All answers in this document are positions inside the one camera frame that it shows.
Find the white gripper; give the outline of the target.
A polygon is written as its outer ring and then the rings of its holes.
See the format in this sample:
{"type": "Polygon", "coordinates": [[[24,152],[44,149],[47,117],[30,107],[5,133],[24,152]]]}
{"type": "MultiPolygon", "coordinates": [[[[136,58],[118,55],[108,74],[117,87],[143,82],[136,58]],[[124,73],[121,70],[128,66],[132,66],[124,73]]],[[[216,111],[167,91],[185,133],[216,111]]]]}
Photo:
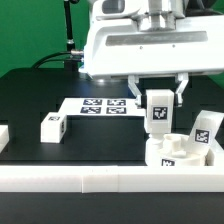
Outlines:
{"type": "Polygon", "coordinates": [[[175,106],[189,74],[224,71],[224,15],[189,16],[189,0],[88,0],[90,29],[84,47],[86,73],[127,77],[141,108],[138,77],[175,75],[175,106]]]}

